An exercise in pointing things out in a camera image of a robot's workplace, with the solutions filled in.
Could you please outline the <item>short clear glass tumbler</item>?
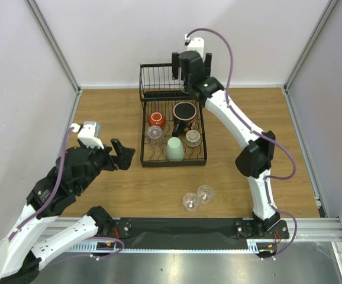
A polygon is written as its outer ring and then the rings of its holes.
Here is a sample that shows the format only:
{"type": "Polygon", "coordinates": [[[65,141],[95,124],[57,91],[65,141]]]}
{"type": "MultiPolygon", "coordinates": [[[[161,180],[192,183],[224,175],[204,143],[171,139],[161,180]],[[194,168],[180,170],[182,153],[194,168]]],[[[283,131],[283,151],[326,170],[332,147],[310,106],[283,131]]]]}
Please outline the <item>short clear glass tumbler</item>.
{"type": "Polygon", "coordinates": [[[189,130],[185,134],[185,143],[189,147],[197,147],[201,143],[201,135],[197,130],[189,130]]]}

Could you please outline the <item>clear stemless glass front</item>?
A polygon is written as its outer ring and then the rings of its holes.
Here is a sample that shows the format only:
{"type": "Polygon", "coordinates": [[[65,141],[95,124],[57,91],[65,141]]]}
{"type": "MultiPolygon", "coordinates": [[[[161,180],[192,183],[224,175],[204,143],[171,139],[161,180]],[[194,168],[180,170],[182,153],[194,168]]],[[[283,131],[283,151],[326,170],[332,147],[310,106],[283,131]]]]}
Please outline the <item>clear stemless glass front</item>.
{"type": "Polygon", "coordinates": [[[200,205],[199,196],[196,193],[187,193],[183,197],[183,206],[189,212],[195,211],[200,205]]]}

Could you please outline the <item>clear stemless glass back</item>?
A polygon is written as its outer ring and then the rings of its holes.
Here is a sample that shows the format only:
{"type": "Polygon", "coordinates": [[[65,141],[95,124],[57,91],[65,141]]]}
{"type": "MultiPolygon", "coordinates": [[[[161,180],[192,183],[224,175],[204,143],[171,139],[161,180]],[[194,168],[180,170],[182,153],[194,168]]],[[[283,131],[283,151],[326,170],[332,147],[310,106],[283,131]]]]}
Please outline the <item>clear stemless glass back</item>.
{"type": "Polygon", "coordinates": [[[180,90],[185,94],[189,94],[189,92],[185,89],[184,85],[180,85],[180,90]]]}

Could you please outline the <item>small orange black cup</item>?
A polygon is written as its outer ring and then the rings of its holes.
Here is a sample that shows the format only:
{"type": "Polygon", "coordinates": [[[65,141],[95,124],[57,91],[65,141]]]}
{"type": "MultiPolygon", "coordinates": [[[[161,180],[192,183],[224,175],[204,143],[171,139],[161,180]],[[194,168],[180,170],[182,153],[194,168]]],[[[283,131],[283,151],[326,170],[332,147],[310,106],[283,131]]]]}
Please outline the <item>small orange black cup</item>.
{"type": "Polygon", "coordinates": [[[166,124],[166,117],[161,112],[152,112],[148,117],[149,126],[158,126],[163,128],[166,124]]]}

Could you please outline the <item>left aluminium frame post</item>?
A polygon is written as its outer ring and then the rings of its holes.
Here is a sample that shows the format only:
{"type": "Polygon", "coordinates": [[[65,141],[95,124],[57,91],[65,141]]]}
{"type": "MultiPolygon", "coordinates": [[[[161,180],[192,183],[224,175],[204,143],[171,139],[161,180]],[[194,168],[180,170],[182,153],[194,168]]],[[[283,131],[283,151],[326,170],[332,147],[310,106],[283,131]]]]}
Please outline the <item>left aluminium frame post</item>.
{"type": "Polygon", "coordinates": [[[58,42],[44,16],[42,13],[37,1],[35,0],[24,0],[26,6],[28,7],[29,11],[31,12],[34,21],[38,25],[42,35],[44,36],[47,44],[50,47],[51,52],[55,56],[55,59],[57,60],[58,64],[60,65],[60,68],[62,69],[63,73],[66,76],[66,79],[72,86],[73,90],[76,93],[80,92],[80,86],[77,83],[77,80],[63,54],[61,51],[60,46],[58,45],[58,42]]]}

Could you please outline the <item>black skull pattern mug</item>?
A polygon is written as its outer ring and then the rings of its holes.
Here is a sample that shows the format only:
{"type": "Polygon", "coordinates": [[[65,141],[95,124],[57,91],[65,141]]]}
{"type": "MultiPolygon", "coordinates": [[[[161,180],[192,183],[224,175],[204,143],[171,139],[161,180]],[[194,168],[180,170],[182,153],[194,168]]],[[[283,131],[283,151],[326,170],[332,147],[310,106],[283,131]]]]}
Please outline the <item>black skull pattern mug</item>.
{"type": "Polygon", "coordinates": [[[180,102],[173,108],[172,136],[178,137],[195,128],[197,108],[190,102],[180,102]]]}

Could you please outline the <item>right aluminium frame post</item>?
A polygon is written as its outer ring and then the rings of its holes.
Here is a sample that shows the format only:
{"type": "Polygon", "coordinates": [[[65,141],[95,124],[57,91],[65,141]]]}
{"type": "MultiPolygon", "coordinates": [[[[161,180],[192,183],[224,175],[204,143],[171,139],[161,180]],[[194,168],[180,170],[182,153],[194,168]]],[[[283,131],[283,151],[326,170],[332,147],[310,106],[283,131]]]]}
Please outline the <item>right aluminium frame post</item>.
{"type": "Polygon", "coordinates": [[[304,48],[303,48],[300,56],[298,57],[298,60],[296,61],[291,73],[289,74],[289,76],[288,76],[288,78],[287,78],[287,80],[283,86],[283,88],[286,92],[291,88],[291,86],[292,86],[295,78],[297,77],[301,67],[305,63],[305,61],[306,61],[308,55],[310,54],[314,44],[318,40],[318,37],[322,33],[327,21],[331,17],[332,13],[334,12],[334,9],[336,8],[336,6],[339,2],[340,2],[339,0],[329,0],[327,2],[326,6],[324,7],[324,10],[321,13],[311,35],[309,36],[307,43],[304,45],[304,48]]]}

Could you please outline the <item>pale green cup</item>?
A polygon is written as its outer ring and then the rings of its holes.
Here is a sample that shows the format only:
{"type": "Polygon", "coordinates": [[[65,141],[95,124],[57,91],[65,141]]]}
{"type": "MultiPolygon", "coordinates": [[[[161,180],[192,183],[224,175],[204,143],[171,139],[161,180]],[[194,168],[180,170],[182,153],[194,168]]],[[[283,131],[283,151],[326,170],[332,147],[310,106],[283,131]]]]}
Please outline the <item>pale green cup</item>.
{"type": "Polygon", "coordinates": [[[171,137],[167,141],[167,159],[171,162],[181,162],[185,158],[185,151],[181,140],[171,137]]]}

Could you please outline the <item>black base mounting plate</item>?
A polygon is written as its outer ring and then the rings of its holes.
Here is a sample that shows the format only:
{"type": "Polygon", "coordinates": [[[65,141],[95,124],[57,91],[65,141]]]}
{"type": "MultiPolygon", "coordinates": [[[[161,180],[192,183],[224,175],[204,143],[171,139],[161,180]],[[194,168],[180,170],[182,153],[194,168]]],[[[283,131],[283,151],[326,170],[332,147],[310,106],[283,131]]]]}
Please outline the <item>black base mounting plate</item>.
{"type": "Polygon", "coordinates": [[[251,218],[120,218],[98,230],[102,237],[118,237],[125,243],[201,243],[231,240],[263,239],[265,242],[289,238],[286,221],[279,221],[269,231],[260,228],[251,218]]]}

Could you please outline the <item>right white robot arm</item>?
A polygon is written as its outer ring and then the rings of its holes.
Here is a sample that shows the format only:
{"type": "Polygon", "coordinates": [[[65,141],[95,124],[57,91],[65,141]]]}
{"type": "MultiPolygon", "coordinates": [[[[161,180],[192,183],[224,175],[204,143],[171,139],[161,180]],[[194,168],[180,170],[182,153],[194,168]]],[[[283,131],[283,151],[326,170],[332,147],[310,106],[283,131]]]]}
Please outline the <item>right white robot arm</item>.
{"type": "Polygon", "coordinates": [[[253,124],[228,97],[226,89],[209,76],[197,51],[172,54],[172,75],[181,78],[190,97],[213,113],[237,140],[241,153],[235,160],[238,171],[247,178],[253,199],[255,233],[267,238],[280,220],[273,200],[270,170],[275,150],[275,134],[253,124]]]}

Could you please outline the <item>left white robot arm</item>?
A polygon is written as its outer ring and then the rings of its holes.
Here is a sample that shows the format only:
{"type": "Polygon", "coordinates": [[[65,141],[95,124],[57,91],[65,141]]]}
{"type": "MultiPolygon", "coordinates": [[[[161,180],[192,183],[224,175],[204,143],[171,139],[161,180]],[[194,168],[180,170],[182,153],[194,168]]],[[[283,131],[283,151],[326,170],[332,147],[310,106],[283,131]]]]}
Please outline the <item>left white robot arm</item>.
{"type": "Polygon", "coordinates": [[[129,169],[135,150],[115,138],[111,143],[71,148],[66,147],[67,142],[62,143],[55,166],[35,184],[13,229],[0,241],[0,283],[30,283],[71,246],[115,231],[109,213],[94,206],[60,233],[44,241],[39,239],[103,170],[129,169]]]}

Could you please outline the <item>clear stemless glass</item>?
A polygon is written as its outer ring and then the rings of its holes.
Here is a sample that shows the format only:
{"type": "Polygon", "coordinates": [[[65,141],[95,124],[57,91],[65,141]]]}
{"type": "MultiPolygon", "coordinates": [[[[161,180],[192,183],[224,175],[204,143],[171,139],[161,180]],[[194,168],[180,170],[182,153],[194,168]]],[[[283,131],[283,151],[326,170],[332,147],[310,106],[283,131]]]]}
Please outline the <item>clear stemless glass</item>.
{"type": "Polygon", "coordinates": [[[189,212],[195,211],[200,205],[199,196],[196,193],[187,193],[183,197],[183,206],[189,212]]]}
{"type": "Polygon", "coordinates": [[[199,196],[200,202],[202,204],[207,204],[212,201],[214,197],[214,191],[213,188],[211,188],[208,185],[202,185],[198,188],[197,193],[199,196]]]}
{"type": "Polygon", "coordinates": [[[189,94],[189,92],[185,89],[184,85],[180,85],[180,90],[185,94],[189,94]]]}

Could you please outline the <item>aluminium frame post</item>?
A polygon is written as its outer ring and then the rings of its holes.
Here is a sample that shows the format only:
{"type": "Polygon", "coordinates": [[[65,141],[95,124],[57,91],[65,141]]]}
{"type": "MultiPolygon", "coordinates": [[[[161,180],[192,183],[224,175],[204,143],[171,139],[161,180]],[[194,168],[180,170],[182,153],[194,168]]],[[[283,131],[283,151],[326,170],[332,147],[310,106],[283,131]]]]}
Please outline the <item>aluminium frame post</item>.
{"type": "Polygon", "coordinates": [[[300,56],[298,57],[298,60],[296,61],[291,73],[289,74],[289,76],[288,76],[288,78],[287,78],[287,80],[283,86],[283,88],[286,92],[291,88],[291,86],[292,86],[295,78],[297,77],[301,67],[305,63],[305,61],[306,61],[308,55],[310,54],[314,44],[318,40],[318,37],[322,33],[327,21],[331,17],[332,13],[334,12],[334,9],[336,8],[336,6],[339,2],[340,2],[339,0],[329,0],[327,2],[326,6],[324,7],[324,10],[321,13],[311,35],[309,36],[307,43],[304,45],[304,48],[303,48],[300,56]]]}
{"type": "Polygon", "coordinates": [[[76,93],[80,92],[80,86],[77,83],[77,80],[63,54],[61,51],[60,46],[58,45],[58,42],[44,16],[42,13],[37,1],[35,0],[24,0],[26,6],[28,7],[29,11],[31,12],[34,21],[38,25],[42,35],[44,36],[47,44],[50,47],[51,52],[55,56],[55,59],[57,60],[58,64],[60,65],[60,68],[62,69],[63,73],[66,76],[66,79],[72,86],[73,90],[76,93]]]}

